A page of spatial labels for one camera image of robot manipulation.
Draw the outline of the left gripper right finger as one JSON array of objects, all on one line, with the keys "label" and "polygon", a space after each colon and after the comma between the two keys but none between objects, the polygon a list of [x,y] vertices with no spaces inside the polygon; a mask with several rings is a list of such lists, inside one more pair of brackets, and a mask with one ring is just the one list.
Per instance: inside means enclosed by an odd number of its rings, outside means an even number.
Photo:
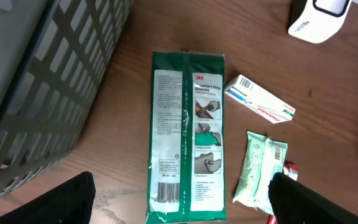
[{"label": "left gripper right finger", "polygon": [[287,182],[276,173],[268,197],[278,224],[358,224],[358,216],[322,197],[299,182]]}]

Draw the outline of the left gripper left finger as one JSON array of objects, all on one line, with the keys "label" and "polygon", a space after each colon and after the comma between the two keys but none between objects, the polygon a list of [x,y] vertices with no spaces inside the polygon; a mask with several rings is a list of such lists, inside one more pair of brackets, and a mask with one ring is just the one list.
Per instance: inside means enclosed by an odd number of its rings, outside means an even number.
[{"label": "left gripper left finger", "polygon": [[96,195],[91,172],[82,172],[0,217],[0,224],[88,224]]}]

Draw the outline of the red stick sachet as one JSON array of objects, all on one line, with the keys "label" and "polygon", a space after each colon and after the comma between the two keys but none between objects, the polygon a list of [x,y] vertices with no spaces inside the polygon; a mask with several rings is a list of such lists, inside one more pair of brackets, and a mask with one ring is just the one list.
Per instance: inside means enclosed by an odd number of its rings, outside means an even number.
[{"label": "red stick sachet", "polygon": [[[298,166],[291,161],[285,161],[282,170],[283,176],[286,177],[288,182],[290,179],[292,182],[296,182],[298,178]],[[277,224],[277,218],[275,215],[269,215],[267,224]]]}]

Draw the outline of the teal snack packet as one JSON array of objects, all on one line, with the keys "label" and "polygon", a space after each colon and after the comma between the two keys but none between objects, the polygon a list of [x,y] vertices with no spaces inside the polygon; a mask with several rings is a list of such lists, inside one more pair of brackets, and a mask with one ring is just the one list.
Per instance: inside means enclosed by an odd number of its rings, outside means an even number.
[{"label": "teal snack packet", "polygon": [[247,150],[233,202],[273,214],[269,184],[283,170],[288,144],[247,132]]}]

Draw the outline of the large green box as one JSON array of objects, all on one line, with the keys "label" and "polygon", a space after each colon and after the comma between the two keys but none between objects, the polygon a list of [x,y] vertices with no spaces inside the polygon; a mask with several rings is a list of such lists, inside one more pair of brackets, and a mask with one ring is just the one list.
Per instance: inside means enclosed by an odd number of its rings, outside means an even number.
[{"label": "large green box", "polygon": [[154,52],[147,223],[226,219],[224,56]]}]

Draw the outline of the white green box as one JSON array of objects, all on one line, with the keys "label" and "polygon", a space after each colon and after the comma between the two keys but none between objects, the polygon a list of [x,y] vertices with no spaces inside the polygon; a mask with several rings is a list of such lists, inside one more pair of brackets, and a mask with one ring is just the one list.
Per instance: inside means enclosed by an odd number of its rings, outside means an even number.
[{"label": "white green box", "polygon": [[242,74],[226,85],[224,93],[272,124],[291,121],[295,115],[294,107]]}]

